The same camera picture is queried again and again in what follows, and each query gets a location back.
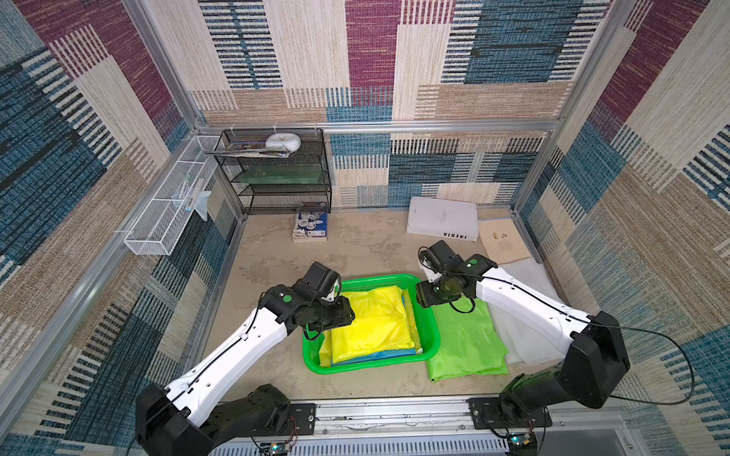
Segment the black cable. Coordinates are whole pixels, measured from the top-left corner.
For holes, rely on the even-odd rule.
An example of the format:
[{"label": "black cable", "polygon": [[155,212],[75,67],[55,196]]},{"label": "black cable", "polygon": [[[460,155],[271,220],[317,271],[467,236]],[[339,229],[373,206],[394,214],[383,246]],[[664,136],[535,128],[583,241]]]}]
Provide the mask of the black cable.
[{"label": "black cable", "polygon": [[425,249],[425,250],[429,250],[429,251],[431,250],[428,247],[424,247],[424,246],[421,246],[418,248],[418,262],[420,263],[420,265],[423,266],[424,268],[434,272],[434,274],[438,274],[439,273],[438,271],[434,270],[432,267],[430,267],[426,264],[423,264],[423,261],[420,259],[420,253],[423,251],[421,249]]},{"label": "black cable", "polygon": [[[144,427],[144,429],[146,429],[146,428],[147,428],[147,426],[149,426],[149,425],[150,425],[150,423],[152,422],[152,420],[154,420],[154,419],[155,419],[156,417],[159,417],[159,416],[160,416],[160,414],[161,414],[161,413],[162,413],[163,411],[167,410],[167,409],[168,409],[168,407],[170,407],[170,406],[171,406],[171,405],[172,405],[172,404],[173,404],[173,403],[174,403],[174,402],[175,402],[175,401],[176,401],[176,400],[177,400],[177,399],[178,399],[178,398],[179,398],[179,397],[180,397],[181,395],[183,395],[183,393],[184,393],[184,392],[185,392],[185,391],[181,391],[181,392],[180,392],[180,394],[178,394],[177,396],[175,396],[175,399],[173,399],[172,401],[168,402],[168,404],[167,404],[167,405],[165,405],[165,406],[164,406],[164,407],[162,407],[162,408],[161,408],[161,409],[160,409],[160,410],[159,410],[159,411],[158,411],[157,413],[155,413],[154,415],[152,415],[152,417],[151,417],[150,419],[148,419],[148,420],[147,420],[147,422],[145,423],[145,427]],[[142,432],[142,430],[138,430],[138,431],[137,431],[136,433],[134,433],[134,435],[132,436],[131,440],[129,441],[129,445],[127,445],[127,451],[125,451],[125,452],[124,452],[124,456],[129,456],[129,450],[131,450],[131,449],[132,449],[132,445],[134,445],[134,441],[136,441],[136,439],[137,439],[137,436],[138,436],[138,435],[139,435],[139,434],[140,434],[141,432]]]},{"label": "black cable", "polygon": [[321,336],[321,335],[322,335],[322,330],[318,330],[318,331],[317,331],[317,335],[316,335],[316,336],[314,336],[314,337],[312,337],[312,338],[310,338],[310,336],[309,336],[309,332],[310,332],[310,324],[309,324],[309,323],[307,323],[306,327],[304,328],[304,338],[305,338],[306,340],[310,341],[310,342],[311,342],[311,341],[315,341],[315,340],[317,340],[317,339],[319,338],[319,336]]},{"label": "black cable", "polygon": [[248,328],[246,328],[246,332],[244,334],[248,334],[248,331],[251,331],[251,328],[253,328],[253,323],[256,322],[256,317],[258,316],[258,308],[261,305],[261,299],[264,298],[264,295],[266,294],[266,291],[261,293],[261,296],[258,297],[258,304],[256,304],[256,310],[253,312],[253,318],[251,319],[251,324],[248,325]]},{"label": "black cable", "polygon": [[449,301],[449,305],[451,306],[451,309],[456,310],[460,314],[471,314],[474,311],[474,309],[477,308],[477,302],[474,301],[473,298],[469,298],[469,300],[472,302],[472,308],[468,312],[464,312],[463,310],[457,309],[456,306],[454,306],[453,301]]},{"label": "black cable", "polygon": [[548,431],[548,408],[542,407],[542,440],[539,442],[540,446],[537,447],[537,452],[535,452],[535,456],[538,456],[540,452],[542,451],[542,448],[545,446],[545,433]]},{"label": "black cable", "polygon": [[497,279],[496,277],[487,277],[487,276],[472,276],[472,277],[480,277],[480,278],[483,278],[483,279],[490,279],[490,280],[495,280],[497,282],[506,283],[510,287],[517,288],[517,289],[519,289],[519,290],[527,293],[528,295],[530,295],[533,298],[537,299],[538,301],[540,301],[544,305],[550,307],[552,310],[554,310],[556,312],[559,312],[559,313],[565,315],[568,318],[572,318],[575,321],[578,321],[578,322],[581,322],[581,323],[585,323],[587,325],[598,326],[598,327],[601,327],[601,328],[614,328],[614,329],[619,329],[619,330],[626,329],[626,330],[629,330],[629,331],[639,331],[640,333],[649,333],[649,334],[654,334],[654,335],[657,335],[657,336],[664,337],[665,339],[668,339],[670,342],[672,342],[674,344],[674,346],[677,347],[677,349],[680,351],[680,353],[682,353],[682,356],[685,358],[685,360],[687,360],[687,367],[689,368],[689,374],[690,374],[690,379],[691,379],[690,391],[689,391],[689,394],[684,399],[682,399],[681,401],[674,401],[674,402],[644,401],[642,399],[624,398],[623,396],[613,395],[613,394],[610,395],[611,398],[614,398],[614,399],[623,399],[625,401],[638,402],[638,403],[647,403],[647,404],[654,405],[654,406],[676,406],[676,405],[679,405],[681,403],[685,403],[685,402],[689,401],[692,398],[692,396],[694,396],[695,379],[694,379],[694,369],[692,368],[692,363],[690,362],[689,356],[687,356],[687,353],[685,353],[684,349],[674,339],[672,339],[668,335],[659,333],[657,331],[652,331],[650,329],[632,328],[631,326],[603,325],[601,323],[594,323],[594,322],[591,322],[591,321],[583,320],[583,319],[574,317],[574,316],[570,315],[569,313],[567,313],[567,312],[565,312],[563,310],[560,310],[560,309],[558,309],[557,307],[555,307],[553,305],[550,305],[549,303],[543,301],[542,299],[538,298],[534,294],[532,294],[529,291],[525,290],[520,285],[517,285],[515,283],[512,283],[512,282],[510,282],[508,280]]},{"label": "black cable", "polygon": [[504,429],[507,432],[506,434],[500,434],[496,430],[494,430],[494,428],[492,428],[489,425],[488,422],[485,421],[484,423],[487,425],[487,429],[489,429],[490,431],[492,431],[492,434],[494,434],[495,437],[497,437],[497,438],[503,438],[505,440],[508,440],[510,438],[510,430],[509,429],[507,429],[507,428]]},{"label": "black cable", "polygon": [[253,436],[251,436],[251,437],[250,437],[250,439],[251,439],[251,441],[253,442],[253,444],[254,444],[254,445],[256,446],[256,448],[258,448],[258,451],[259,451],[259,452],[260,452],[260,453],[261,453],[262,455],[265,455],[265,456],[268,456],[268,455],[269,455],[269,453],[268,453],[268,452],[265,452],[265,451],[264,451],[264,449],[263,449],[263,448],[261,448],[261,447],[260,447],[260,446],[259,446],[259,445],[258,445],[258,444],[256,443],[256,441],[255,441],[255,440],[253,440]]},{"label": "black cable", "polygon": [[[259,303],[261,303],[261,299],[262,299],[262,298],[264,297],[264,295],[265,295],[265,294],[266,294],[266,292],[263,292],[263,293],[261,294],[261,296],[259,296],[259,298],[258,298],[258,302],[259,302]],[[248,334],[248,331],[251,331],[251,328],[253,328],[253,323],[255,323],[255,322],[256,322],[256,316],[257,316],[257,315],[258,315],[258,304],[256,305],[256,310],[255,310],[255,311],[253,312],[253,318],[251,319],[251,323],[250,323],[250,324],[248,325],[248,328],[246,328],[246,332],[245,332],[244,334]],[[228,345],[228,346],[227,346],[227,347],[226,347],[226,348],[225,348],[225,349],[224,349],[224,350],[223,350],[222,352],[220,352],[220,353],[218,354],[218,356],[216,356],[215,358],[213,358],[213,359],[212,359],[212,360],[210,361],[210,363],[208,363],[208,364],[207,364],[207,365],[206,365],[206,366],[205,366],[205,367],[204,367],[203,369],[201,369],[201,370],[200,370],[200,372],[198,373],[198,375],[196,375],[196,376],[195,376],[195,378],[193,379],[193,381],[192,381],[192,382],[190,382],[190,384],[188,384],[188,386],[189,386],[189,385],[192,385],[192,384],[193,384],[193,383],[195,383],[195,382],[197,382],[197,381],[198,381],[198,379],[200,378],[200,376],[201,376],[201,375],[202,375],[202,374],[203,374],[203,373],[204,373],[204,372],[205,372],[205,371],[206,371],[206,370],[207,370],[207,369],[208,369],[208,368],[209,368],[209,367],[210,367],[210,366],[211,366],[211,365],[212,365],[212,364],[213,364],[213,363],[214,363],[215,361],[217,361],[217,360],[218,360],[218,358],[220,358],[221,356],[223,356],[223,355],[224,355],[224,354],[225,354],[225,353],[226,353],[227,351],[229,351],[229,350],[230,350],[230,349],[231,349],[231,348],[232,348],[232,347],[233,347],[233,346],[234,346],[235,344],[238,344],[238,343],[239,343],[240,341],[241,341],[241,339],[237,339],[236,341],[234,341],[234,343],[233,343],[233,344],[230,344],[230,345]],[[148,420],[147,420],[147,422],[145,423],[144,429],[146,429],[146,428],[147,428],[147,426],[148,426],[148,425],[150,425],[150,423],[152,422],[152,420],[154,420],[154,419],[155,419],[156,417],[160,416],[160,414],[161,414],[161,413],[162,413],[163,411],[167,410],[167,408],[168,408],[168,407],[170,407],[170,406],[171,406],[171,405],[172,405],[172,404],[173,404],[173,403],[174,403],[174,402],[175,402],[175,401],[176,401],[177,399],[179,399],[179,398],[180,398],[180,396],[182,396],[183,394],[185,394],[185,390],[183,390],[183,391],[182,391],[182,392],[181,392],[180,394],[178,394],[177,396],[175,396],[175,399],[173,399],[172,401],[170,401],[170,402],[169,402],[169,403],[168,403],[167,405],[165,405],[165,407],[163,407],[162,409],[160,409],[160,411],[158,411],[158,412],[157,412],[157,413],[155,413],[155,414],[154,414],[154,415],[153,415],[153,416],[152,416],[152,417],[151,417],[150,419],[148,419]],[[141,432],[142,432],[142,430],[138,430],[138,431],[137,431],[137,432],[136,432],[136,433],[134,434],[134,437],[132,437],[132,439],[130,440],[130,442],[129,442],[129,445],[127,445],[127,450],[126,450],[126,451],[124,452],[124,456],[128,456],[128,455],[129,455],[129,451],[131,450],[131,448],[132,448],[132,445],[134,445],[134,441],[135,441],[135,440],[137,439],[137,436],[138,436],[138,435],[139,435],[139,434],[140,434]]]}]

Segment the patterned wall panel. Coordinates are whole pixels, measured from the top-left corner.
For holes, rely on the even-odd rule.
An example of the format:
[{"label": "patterned wall panel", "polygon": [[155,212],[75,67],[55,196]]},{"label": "patterned wall panel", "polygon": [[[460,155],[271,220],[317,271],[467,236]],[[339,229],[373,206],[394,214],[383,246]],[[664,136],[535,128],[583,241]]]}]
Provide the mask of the patterned wall panel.
[{"label": "patterned wall panel", "polygon": [[[210,123],[552,117],[610,0],[151,0]],[[382,100],[326,94],[385,93]],[[346,116],[330,107],[349,109]]]},{"label": "patterned wall panel", "polygon": [[[694,398],[626,403],[653,454],[730,448],[730,4],[640,0],[521,215],[571,305],[668,333]],[[624,331],[619,393],[673,401],[687,363]]]},{"label": "patterned wall panel", "polygon": [[0,13],[2,382],[187,127],[120,1]]},{"label": "patterned wall panel", "polygon": [[510,204],[542,131],[326,134],[335,207],[404,207],[412,196]]},{"label": "patterned wall panel", "polygon": [[227,184],[211,180],[208,220],[193,215],[172,255],[127,254],[0,455],[124,451],[134,434],[137,394],[183,372],[204,323],[236,226]]}]

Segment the yellow folded cloth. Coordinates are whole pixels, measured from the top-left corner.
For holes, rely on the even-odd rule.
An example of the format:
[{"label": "yellow folded cloth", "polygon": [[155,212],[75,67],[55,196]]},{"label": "yellow folded cloth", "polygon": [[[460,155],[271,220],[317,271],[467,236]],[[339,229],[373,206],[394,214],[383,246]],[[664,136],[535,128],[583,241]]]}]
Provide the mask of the yellow folded cloth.
[{"label": "yellow folded cloth", "polygon": [[325,333],[320,348],[321,366],[385,350],[415,347],[400,288],[346,292],[343,296],[350,300],[355,320],[349,326]]}]

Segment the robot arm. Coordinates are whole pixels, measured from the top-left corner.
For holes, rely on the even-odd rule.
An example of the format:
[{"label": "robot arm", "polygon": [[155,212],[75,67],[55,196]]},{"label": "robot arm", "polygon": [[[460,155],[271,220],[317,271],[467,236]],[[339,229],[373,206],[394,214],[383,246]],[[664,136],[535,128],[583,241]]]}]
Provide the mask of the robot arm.
[{"label": "robot arm", "polygon": [[564,359],[532,375],[515,377],[485,410],[495,428],[519,426],[545,406],[577,401],[598,409],[629,370],[618,322],[606,312],[595,317],[548,298],[511,277],[482,255],[466,260],[439,241],[418,253],[427,281],[416,286],[423,307],[451,303],[462,294],[508,312],[545,337]]},{"label": "robot arm", "polygon": [[484,273],[484,277],[485,280],[477,283],[477,298],[520,319],[547,339],[563,356],[573,343],[570,335],[585,330],[587,323],[568,318],[538,299],[583,321],[589,317],[586,312],[548,298],[511,277],[502,268],[490,269]]},{"label": "robot arm", "polygon": [[[572,309],[482,255],[462,260],[444,241],[419,252],[419,261],[429,278],[416,286],[422,307],[450,303],[462,294],[479,298],[525,322],[565,355],[544,371],[515,377],[498,399],[484,405],[479,416],[487,426],[527,427],[527,420],[543,413],[547,421],[544,407],[564,401],[599,408],[628,371],[621,331],[607,327],[618,323],[605,312],[592,317]],[[281,435],[289,400],[270,384],[246,398],[219,401],[297,326],[325,331],[351,324],[349,301],[334,294],[338,282],[338,273],[313,263],[291,287],[269,288],[246,321],[189,372],[164,389],[145,388],[137,397],[139,444],[152,456],[193,456],[207,455],[233,437]]]},{"label": "robot arm", "polygon": [[325,331],[351,324],[350,302],[335,287],[339,274],[313,263],[291,287],[269,288],[251,315],[197,366],[164,389],[149,385],[137,396],[136,439],[152,456],[207,455],[237,436],[278,435],[289,400],[276,388],[219,404],[224,394],[268,350],[297,326]]}]

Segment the brown paper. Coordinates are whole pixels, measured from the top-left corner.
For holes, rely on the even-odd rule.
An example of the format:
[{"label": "brown paper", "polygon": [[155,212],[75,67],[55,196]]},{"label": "brown paper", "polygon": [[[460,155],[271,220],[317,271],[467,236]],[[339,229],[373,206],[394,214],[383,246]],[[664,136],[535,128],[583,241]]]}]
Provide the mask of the brown paper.
[{"label": "brown paper", "polygon": [[511,263],[532,256],[510,218],[480,220],[479,239],[487,257],[497,264]]}]

